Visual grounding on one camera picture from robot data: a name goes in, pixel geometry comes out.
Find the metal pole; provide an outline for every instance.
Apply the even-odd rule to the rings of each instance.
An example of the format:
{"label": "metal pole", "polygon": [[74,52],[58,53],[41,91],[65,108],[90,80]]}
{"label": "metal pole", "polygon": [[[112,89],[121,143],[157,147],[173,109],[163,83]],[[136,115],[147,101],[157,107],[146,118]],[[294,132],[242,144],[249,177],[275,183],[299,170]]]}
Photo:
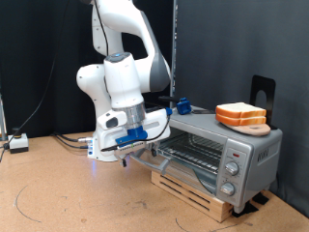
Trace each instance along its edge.
{"label": "metal pole", "polygon": [[[178,0],[174,0],[174,13],[173,13],[173,47],[172,47],[172,70],[171,70],[171,86],[170,86],[170,96],[174,97],[174,77],[175,77],[175,67],[176,67],[176,39],[177,39],[177,9]],[[170,107],[173,108],[175,105],[170,102]]]}
{"label": "metal pole", "polygon": [[3,114],[1,94],[0,94],[0,127],[1,127],[2,141],[6,141],[7,137],[6,137],[6,130],[4,128],[4,114]]}

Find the wooden pallet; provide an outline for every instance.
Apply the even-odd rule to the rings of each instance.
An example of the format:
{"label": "wooden pallet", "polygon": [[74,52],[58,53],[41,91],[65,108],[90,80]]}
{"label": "wooden pallet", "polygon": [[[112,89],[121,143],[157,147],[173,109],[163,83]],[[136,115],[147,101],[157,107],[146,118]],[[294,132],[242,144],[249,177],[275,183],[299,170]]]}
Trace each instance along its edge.
{"label": "wooden pallet", "polygon": [[207,195],[171,176],[161,176],[156,172],[152,172],[152,183],[172,193],[218,222],[222,222],[232,213],[233,205]]}

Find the black bracket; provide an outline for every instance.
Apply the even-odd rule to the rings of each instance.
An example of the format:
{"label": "black bracket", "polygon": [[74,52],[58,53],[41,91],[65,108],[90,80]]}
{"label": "black bracket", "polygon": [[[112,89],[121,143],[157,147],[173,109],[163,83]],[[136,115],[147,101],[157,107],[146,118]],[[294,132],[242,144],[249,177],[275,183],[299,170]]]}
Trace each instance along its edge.
{"label": "black bracket", "polygon": [[250,104],[256,105],[257,95],[260,91],[264,91],[267,96],[267,124],[272,130],[276,130],[277,127],[271,125],[272,108],[274,102],[274,92],[276,89],[276,82],[274,79],[254,75],[252,77]]}

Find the control knob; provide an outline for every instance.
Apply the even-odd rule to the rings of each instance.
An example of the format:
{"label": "control knob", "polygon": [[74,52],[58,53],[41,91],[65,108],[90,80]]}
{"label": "control knob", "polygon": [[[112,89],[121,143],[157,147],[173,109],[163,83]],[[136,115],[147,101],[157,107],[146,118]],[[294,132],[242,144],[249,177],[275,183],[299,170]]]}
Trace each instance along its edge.
{"label": "control knob", "polygon": [[235,162],[228,162],[225,164],[225,169],[232,175],[235,176],[239,173],[239,166]]}
{"label": "control knob", "polygon": [[231,196],[235,193],[235,188],[231,183],[225,183],[223,186],[221,186],[220,191]]}

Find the wooden board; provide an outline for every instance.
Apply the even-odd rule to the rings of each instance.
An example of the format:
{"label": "wooden board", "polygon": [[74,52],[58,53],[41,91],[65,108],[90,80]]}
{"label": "wooden board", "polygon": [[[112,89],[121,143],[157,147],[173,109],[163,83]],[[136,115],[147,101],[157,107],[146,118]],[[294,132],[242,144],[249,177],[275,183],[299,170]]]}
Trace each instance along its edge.
{"label": "wooden board", "polygon": [[161,176],[152,172],[152,182],[218,222],[222,222],[232,213],[233,206],[231,204],[204,194],[171,176]]}
{"label": "wooden board", "polygon": [[267,135],[270,133],[270,127],[267,124],[255,124],[255,125],[237,126],[237,127],[226,125],[226,124],[223,124],[223,125],[225,125],[226,127],[234,131],[251,134],[254,136],[263,136],[263,135]]}
{"label": "wooden board", "polygon": [[123,168],[88,159],[54,137],[29,138],[29,152],[6,152],[0,163],[0,231],[309,231],[308,218],[270,191],[266,205],[252,202],[258,212],[219,223],[153,185],[151,171],[126,159]]}

